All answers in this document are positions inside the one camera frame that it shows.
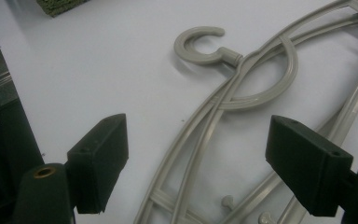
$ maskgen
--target white surface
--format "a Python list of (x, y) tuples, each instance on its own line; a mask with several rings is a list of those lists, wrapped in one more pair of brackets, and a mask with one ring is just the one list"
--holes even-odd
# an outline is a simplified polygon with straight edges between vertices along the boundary
[[(91, 0), (52, 19), (35, 0), (0, 1), (0, 47), (46, 162), (65, 162), (66, 151), (100, 119), (127, 114), (130, 159), (106, 212), (77, 215), (77, 223), (132, 223), (184, 121), (232, 74), (224, 65), (200, 67), (179, 60), (172, 45), (180, 33), (219, 26), (226, 36), (203, 38), (199, 48), (212, 52), (225, 46), (246, 55), (329, 2)], [(321, 21), (348, 14), (352, 11)], [(343, 102), (358, 80), (358, 29), (311, 40), (298, 48), (298, 56), (298, 76), (287, 92), (270, 105), (229, 113), (218, 126), (191, 202), (210, 220), (227, 213), (220, 207), (222, 197), (232, 194), (239, 202), (269, 173), (264, 150), (272, 114), (315, 128)], [(284, 62), (280, 58), (256, 69), (239, 95), (272, 85)], [(358, 118), (343, 148), (354, 155), (357, 171)], [(179, 182), (180, 176), (173, 175), (167, 190), (176, 192)], [(245, 223), (256, 223), (262, 211), (278, 218), (290, 197), (280, 188)], [(155, 216), (152, 223), (167, 217)], [(304, 223), (339, 220), (306, 217)]]

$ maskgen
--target green object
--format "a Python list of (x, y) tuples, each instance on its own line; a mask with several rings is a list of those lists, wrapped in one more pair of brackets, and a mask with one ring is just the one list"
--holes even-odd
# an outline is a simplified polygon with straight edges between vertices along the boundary
[(56, 17), (89, 0), (36, 0), (37, 4), (51, 17)]

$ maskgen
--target curved hook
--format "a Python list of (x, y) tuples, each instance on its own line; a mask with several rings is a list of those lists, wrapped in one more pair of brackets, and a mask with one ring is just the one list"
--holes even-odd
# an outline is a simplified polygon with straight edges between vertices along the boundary
[(233, 66), (237, 66), (242, 55), (227, 49), (220, 48), (211, 54), (204, 54), (196, 51), (193, 47), (193, 42), (204, 35), (222, 36), (225, 30), (218, 27), (201, 26), (195, 27), (181, 33), (175, 40), (174, 50), (176, 54), (183, 60), (196, 64), (210, 64), (226, 62)]

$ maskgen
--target white table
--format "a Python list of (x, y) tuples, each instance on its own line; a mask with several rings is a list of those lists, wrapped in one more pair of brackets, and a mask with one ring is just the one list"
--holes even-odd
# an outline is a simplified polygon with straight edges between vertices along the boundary
[[(224, 65), (181, 61), (172, 49), (179, 34), (200, 25), (222, 27), (226, 36), (202, 38), (199, 49), (212, 52), (225, 46), (246, 55), (290, 22), (329, 2), (91, 0), (52, 19), (35, 0), (0, 1), (0, 47), (45, 162), (65, 162), (66, 152), (100, 119), (127, 114), (130, 159), (105, 213), (77, 215), (77, 223), (132, 223), (184, 122), (232, 74)], [(352, 11), (321, 21), (348, 14)], [(298, 56), (298, 76), (281, 97), (221, 120), (191, 202), (211, 220), (227, 213), (220, 206), (223, 196), (231, 194), (237, 203), (269, 173), (264, 152), (271, 115), (315, 128), (344, 101), (358, 80), (358, 29), (311, 40), (298, 47)], [(284, 71), (284, 62), (279, 58), (256, 69), (239, 95), (272, 85)], [(358, 118), (343, 148), (355, 157), (352, 169), (357, 171)], [(178, 169), (184, 167), (180, 162)], [(173, 183), (180, 180), (172, 175)], [(168, 187), (176, 192), (178, 185), (172, 188)], [(273, 195), (246, 223), (256, 223), (262, 211), (276, 218), (281, 214), (291, 193), (280, 188)], [(151, 223), (163, 223), (160, 220), (167, 217), (156, 215)], [(304, 223), (339, 220), (306, 217)]]

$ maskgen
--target hanger hook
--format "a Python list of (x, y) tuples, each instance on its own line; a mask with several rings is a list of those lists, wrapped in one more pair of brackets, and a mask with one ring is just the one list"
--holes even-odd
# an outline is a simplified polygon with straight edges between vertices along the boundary
[(200, 26), (191, 28), (184, 31), (176, 38), (174, 50), (181, 59), (187, 62), (196, 64), (226, 62), (233, 66), (237, 66), (242, 55), (231, 49), (222, 47), (214, 53), (204, 54), (198, 52), (193, 47), (194, 41), (204, 35), (222, 36), (224, 34), (225, 30), (219, 27)]

